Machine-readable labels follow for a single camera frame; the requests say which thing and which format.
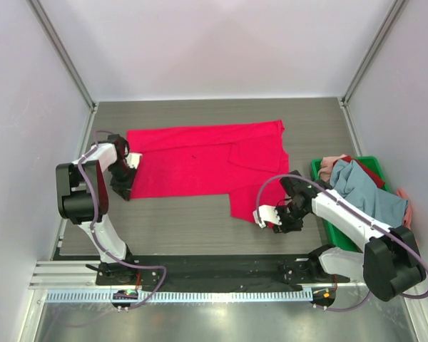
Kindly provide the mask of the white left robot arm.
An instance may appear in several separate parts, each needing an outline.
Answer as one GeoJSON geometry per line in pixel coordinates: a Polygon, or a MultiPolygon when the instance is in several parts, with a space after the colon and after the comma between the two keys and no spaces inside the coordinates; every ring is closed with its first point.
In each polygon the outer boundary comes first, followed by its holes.
{"type": "Polygon", "coordinates": [[[105,171],[110,172],[111,189],[123,200],[131,199],[141,154],[130,151],[128,141],[109,133],[106,140],[95,141],[79,159],[56,166],[58,211],[62,218],[81,228],[100,255],[97,283],[130,284],[137,271],[128,245],[118,236],[108,217],[109,201],[105,171]]]}

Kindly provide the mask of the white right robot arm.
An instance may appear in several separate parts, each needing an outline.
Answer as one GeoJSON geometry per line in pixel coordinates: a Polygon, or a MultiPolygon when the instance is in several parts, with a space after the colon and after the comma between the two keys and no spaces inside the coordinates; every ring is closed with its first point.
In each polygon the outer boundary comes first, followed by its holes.
{"type": "Polygon", "coordinates": [[[297,171],[277,175],[276,180],[291,199],[275,210],[280,224],[301,226],[305,215],[313,214],[333,223],[358,247],[358,252],[324,248],[316,258],[325,273],[362,281],[382,301],[428,297],[428,264],[410,229],[371,218],[337,191],[297,171]]]}

